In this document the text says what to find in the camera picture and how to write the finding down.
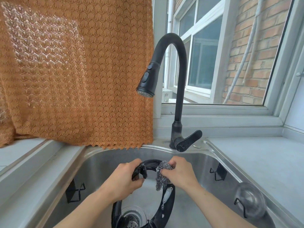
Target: black ring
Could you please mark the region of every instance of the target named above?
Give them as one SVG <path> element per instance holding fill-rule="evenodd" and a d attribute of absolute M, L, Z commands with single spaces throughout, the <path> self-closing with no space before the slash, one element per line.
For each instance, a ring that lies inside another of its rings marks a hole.
<path fill-rule="evenodd" d="M 134 172 L 132 174 L 132 179 L 135 178 L 139 174 L 142 174 L 144 179 L 146 179 L 147 176 L 148 176 L 147 175 L 147 170 L 153 170 L 153 171 L 156 172 L 156 168 L 158 167 L 158 165 L 161 162 L 162 162 L 161 160 L 157 160 L 157 159 L 150 159 L 150 160 L 142 162 L 134 170 Z M 165 192 L 170 187 L 172 187 L 172 192 L 171 192 L 167 202 L 164 204 L 164 207 L 162 209 L 163 198 L 164 198 Z M 153 227 L 153 228 L 165 228 L 165 226 L 166 226 L 166 224 L 169 220 L 169 217 L 171 215 L 171 212 L 172 212 L 174 199 L 175 199 L 175 186 L 173 184 L 168 184 L 166 187 L 163 187 L 163 196 L 162 196 L 162 200 L 161 200 L 161 203 L 158 207 L 157 212 L 155 213 L 153 218 L 146 225 L 142 226 L 142 228 L 151 228 L 151 227 Z M 112 219 L 111 226 L 112 226 L 112 228 L 126 228 L 128 223 L 129 223 L 129 219 L 124 218 L 121 215 L 121 204 L 122 204 L 122 201 L 118 201 L 118 202 L 113 204 L 112 215 L 111 215 L 111 219 Z"/>

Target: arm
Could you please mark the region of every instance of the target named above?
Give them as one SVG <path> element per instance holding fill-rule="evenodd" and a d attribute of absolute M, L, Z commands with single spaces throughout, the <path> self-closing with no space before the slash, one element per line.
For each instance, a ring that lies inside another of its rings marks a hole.
<path fill-rule="evenodd" d="M 90 194 L 54 228 L 92 227 L 101 212 L 109 205 L 125 199 L 142 186 L 143 178 L 137 178 L 135 181 L 131 179 L 135 168 L 141 162 L 140 159 L 136 159 L 130 163 L 120 164 L 96 192 Z"/>
<path fill-rule="evenodd" d="M 162 169 L 161 174 L 192 198 L 213 228 L 256 228 L 206 191 L 198 183 L 192 165 L 184 158 L 175 156 L 169 164 L 175 169 Z"/>

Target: black faucet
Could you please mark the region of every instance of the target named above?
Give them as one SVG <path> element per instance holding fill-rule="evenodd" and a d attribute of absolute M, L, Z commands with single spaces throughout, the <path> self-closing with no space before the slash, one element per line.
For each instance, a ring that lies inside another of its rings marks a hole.
<path fill-rule="evenodd" d="M 167 47 L 173 44 L 176 47 L 179 58 L 179 75 L 177 83 L 177 95 L 175 105 L 175 117 L 172 124 L 170 148 L 179 152 L 186 151 L 194 142 L 202 137 L 201 130 L 195 131 L 188 138 L 181 135 L 181 113 L 183 110 L 184 91 L 187 77 L 187 54 L 183 41 L 175 33 L 165 34 L 157 43 L 150 64 L 143 74 L 136 91 L 138 94 L 152 98 L 154 96 L 158 72 Z"/>

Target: left hand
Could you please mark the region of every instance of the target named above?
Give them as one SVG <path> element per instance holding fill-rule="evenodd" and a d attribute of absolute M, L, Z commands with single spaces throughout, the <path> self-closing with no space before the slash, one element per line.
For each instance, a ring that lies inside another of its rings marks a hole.
<path fill-rule="evenodd" d="M 144 182 L 144 178 L 138 179 L 138 176 L 134 181 L 131 179 L 135 168 L 140 163 L 142 163 L 140 159 L 135 159 L 129 163 L 119 164 L 98 191 L 108 193 L 113 203 L 125 199 L 134 190 L 140 188 Z"/>

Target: sink basin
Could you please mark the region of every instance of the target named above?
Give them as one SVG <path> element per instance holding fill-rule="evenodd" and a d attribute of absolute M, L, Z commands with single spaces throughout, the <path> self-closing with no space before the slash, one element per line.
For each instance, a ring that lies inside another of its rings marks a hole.
<path fill-rule="evenodd" d="M 130 162 L 136 158 L 140 158 L 143 161 L 148 159 L 168 161 L 174 155 L 184 157 L 190 162 L 199 183 L 229 208 L 240 216 L 243 216 L 243 212 L 239 207 L 234 205 L 235 193 L 240 179 L 228 170 L 223 181 L 215 181 L 215 173 L 210 173 L 209 171 L 210 168 L 215 171 L 220 162 L 212 152 L 207 154 L 207 152 L 203 152 L 202 150 L 203 149 L 195 149 L 192 147 L 192 149 L 189 149 L 184 153 L 176 153 L 175 151 L 160 146 L 144 146 L 140 149 L 130 148 L 123 150 L 91 148 L 91 151 L 85 155 L 85 161 L 74 176 L 76 188 L 80 188 L 82 183 L 84 183 L 86 187 L 85 190 L 81 191 L 81 201 L 67 203 L 66 194 L 64 193 L 43 227 L 52 228 L 73 211 L 89 194 L 93 193 L 101 186 L 118 164 Z M 155 178 L 156 173 L 148 171 L 148 178 L 145 180 L 142 188 L 136 190 L 128 198 L 123 200 L 122 203 L 122 210 L 137 212 L 137 215 L 142 219 L 143 224 L 146 224 L 147 219 L 153 217 L 161 201 L 162 191 L 156 191 Z M 75 193 L 73 199 L 77 199 L 77 196 L 78 194 Z M 112 205 L 100 215 L 93 226 L 94 228 L 111 227 L 111 209 Z M 261 219 L 247 220 L 259 228 L 276 227 L 268 212 L 266 212 Z M 176 188 L 174 207 L 166 227 L 211 228 L 211 225 L 188 195 L 183 190 Z"/>

